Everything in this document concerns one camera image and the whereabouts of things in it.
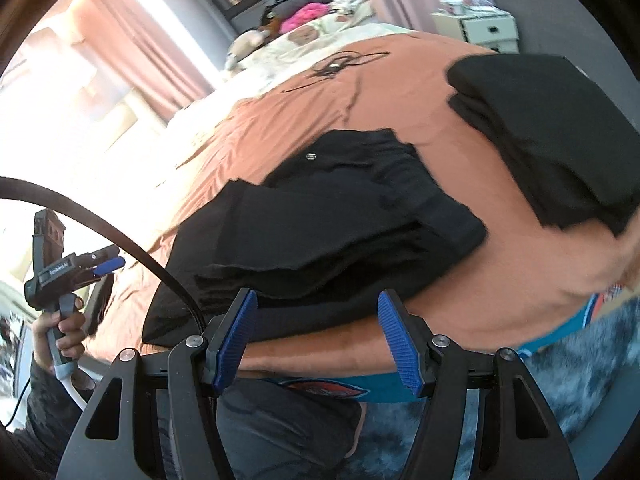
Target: metal screw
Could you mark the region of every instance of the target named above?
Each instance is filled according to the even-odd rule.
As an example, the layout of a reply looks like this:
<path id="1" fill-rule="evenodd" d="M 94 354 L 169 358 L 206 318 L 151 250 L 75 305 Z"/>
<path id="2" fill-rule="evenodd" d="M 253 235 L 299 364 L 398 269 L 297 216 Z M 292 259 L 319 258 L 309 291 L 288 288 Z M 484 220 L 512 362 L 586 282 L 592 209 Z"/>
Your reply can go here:
<path id="1" fill-rule="evenodd" d="M 433 344 L 438 348 L 446 348 L 451 343 L 451 339 L 445 335 L 435 335 L 431 342 L 433 342 Z"/>
<path id="2" fill-rule="evenodd" d="M 120 352 L 120 360 L 126 363 L 131 361 L 135 356 L 136 351 L 132 348 L 127 348 Z"/>
<path id="3" fill-rule="evenodd" d="M 190 335 L 184 343 L 189 348 L 197 348 L 204 343 L 204 338 L 201 335 Z"/>
<path id="4" fill-rule="evenodd" d="M 514 352 L 510 348 L 501 348 L 498 352 L 498 355 L 505 361 L 515 361 L 516 359 L 516 352 Z"/>

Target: black cable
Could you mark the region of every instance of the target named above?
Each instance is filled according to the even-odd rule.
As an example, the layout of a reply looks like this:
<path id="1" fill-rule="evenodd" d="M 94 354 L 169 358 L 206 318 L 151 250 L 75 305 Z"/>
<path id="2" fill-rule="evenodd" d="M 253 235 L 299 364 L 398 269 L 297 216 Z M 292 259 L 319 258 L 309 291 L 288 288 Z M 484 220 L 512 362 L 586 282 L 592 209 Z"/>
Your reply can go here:
<path id="1" fill-rule="evenodd" d="M 341 50 L 340 52 L 336 52 L 331 58 L 328 60 L 322 60 L 316 63 L 311 67 L 311 70 L 314 72 L 312 74 L 307 75 L 307 78 L 313 77 L 322 77 L 323 79 L 317 79 L 312 83 L 307 85 L 299 86 L 297 88 L 292 88 L 289 90 L 283 90 L 283 94 L 287 94 L 289 92 L 295 92 L 296 90 L 302 90 L 303 88 L 308 88 L 309 86 L 313 86 L 316 83 L 321 83 L 323 81 L 327 81 L 328 79 L 335 79 L 335 77 L 342 72 L 348 66 L 360 66 L 366 65 L 367 63 L 373 63 L 383 57 L 389 56 L 391 52 L 373 52 L 371 54 L 361 54 L 354 50 Z M 319 68 L 316 68 L 319 63 L 323 65 Z"/>
<path id="2" fill-rule="evenodd" d="M 187 310 L 193 317 L 200 333 L 204 332 L 207 324 L 198 303 L 191 297 L 187 290 L 176 280 L 167 270 L 156 262 L 142 247 L 135 243 L 131 238 L 118 231 L 114 226 L 106 220 L 100 218 L 97 214 L 92 213 L 87 208 L 82 207 L 70 198 L 38 186 L 32 182 L 18 180 L 16 178 L 8 178 L 0 176 L 0 199 L 18 200 L 20 202 L 28 202 L 42 207 L 47 207 L 57 211 L 64 216 L 81 223 L 85 227 L 95 231 L 99 235 L 107 238 L 113 244 L 116 244 L 126 253 L 129 253 L 147 269 L 149 269 L 157 278 L 168 286 L 178 297 L 184 302 Z"/>
<path id="3" fill-rule="evenodd" d="M 15 416 L 18 414 L 18 408 L 20 408 L 20 405 L 22 403 L 22 398 L 24 397 L 24 393 L 27 391 L 27 387 L 29 386 L 29 384 L 31 384 L 30 377 L 27 379 L 27 382 L 24 383 L 24 386 L 22 387 L 22 391 L 20 392 L 20 396 L 18 397 L 18 402 L 15 405 L 14 412 L 12 413 L 11 418 L 9 419 L 9 422 L 2 425 L 5 429 L 7 429 L 11 425 L 11 423 L 14 421 Z"/>

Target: stuffed animal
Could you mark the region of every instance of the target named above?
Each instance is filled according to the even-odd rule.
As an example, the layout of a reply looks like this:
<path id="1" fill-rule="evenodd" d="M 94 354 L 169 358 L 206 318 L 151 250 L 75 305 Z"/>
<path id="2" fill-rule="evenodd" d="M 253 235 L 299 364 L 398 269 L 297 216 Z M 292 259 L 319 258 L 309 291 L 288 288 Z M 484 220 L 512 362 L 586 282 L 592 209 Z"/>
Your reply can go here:
<path id="1" fill-rule="evenodd" d="M 279 16 L 274 16 L 266 25 L 261 25 L 260 27 L 258 27 L 258 30 L 267 31 L 269 33 L 266 40 L 264 41 L 265 43 L 271 43 L 271 41 L 279 37 L 281 24 L 282 18 Z"/>
<path id="2" fill-rule="evenodd" d="M 260 48 L 270 33 L 269 30 L 248 30 L 238 36 L 226 54 L 225 70 L 234 69 L 238 61 Z"/>

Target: folded black shirt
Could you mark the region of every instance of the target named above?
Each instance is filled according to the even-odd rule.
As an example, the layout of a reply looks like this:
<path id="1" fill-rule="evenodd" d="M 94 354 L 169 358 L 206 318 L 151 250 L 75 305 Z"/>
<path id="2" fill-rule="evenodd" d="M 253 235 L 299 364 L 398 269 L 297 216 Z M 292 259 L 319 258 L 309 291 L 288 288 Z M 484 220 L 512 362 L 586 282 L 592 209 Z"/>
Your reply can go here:
<path id="1" fill-rule="evenodd" d="M 447 80 L 450 106 L 496 145 L 542 225 L 625 229 L 640 204 L 640 136 L 569 60 L 469 56 Z"/>
<path id="2" fill-rule="evenodd" d="M 261 186 L 228 182 L 180 225 L 166 268 L 207 320 L 226 312 L 242 286 L 256 290 L 253 340 L 265 340 L 374 314 L 384 288 L 409 298 L 485 235 L 393 131 L 334 130 Z M 161 284 L 143 341 L 174 346 L 195 330 Z"/>

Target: finger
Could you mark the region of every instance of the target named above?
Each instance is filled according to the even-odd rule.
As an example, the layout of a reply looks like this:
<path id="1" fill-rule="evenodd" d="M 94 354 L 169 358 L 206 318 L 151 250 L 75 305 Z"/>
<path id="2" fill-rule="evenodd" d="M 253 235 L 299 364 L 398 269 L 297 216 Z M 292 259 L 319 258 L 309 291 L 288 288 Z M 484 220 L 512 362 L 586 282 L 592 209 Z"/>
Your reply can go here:
<path id="1" fill-rule="evenodd" d="M 55 327 L 60 322 L 60 317 L 59 312 L 55 312 L 53 314 L 50 312 L 43 312 L 40 314 L 38 319 L 33 322 L 33 325 L 31 325 L 31 333 L 33 333 L 34 336 L 45 335 L 49 328 Z"/>
<path id="2" fill-rule="evenodd" d="M 59 350 L 66 350 L 68 348 L 72 348 L 82 341 L 86 335 L 82 330 L 74 330 L 73 332 L 68 332 L 64 337 L 61 337 L 56 341 L 56 346 Z"/>
<path id="3" fill-rule="evenodd" d="M 71 316 L 60 321 L 58 328 L 62 333 L 69 333 L 79 330 L 84 325 L 85 317 L 82 312 L 74 312 Z"/>
<path id="4" fill-rule="evenodd" d="M 84 345 L 75 345 L 60 352 L 64 357 L 78 360 L 84 354 Z"/>

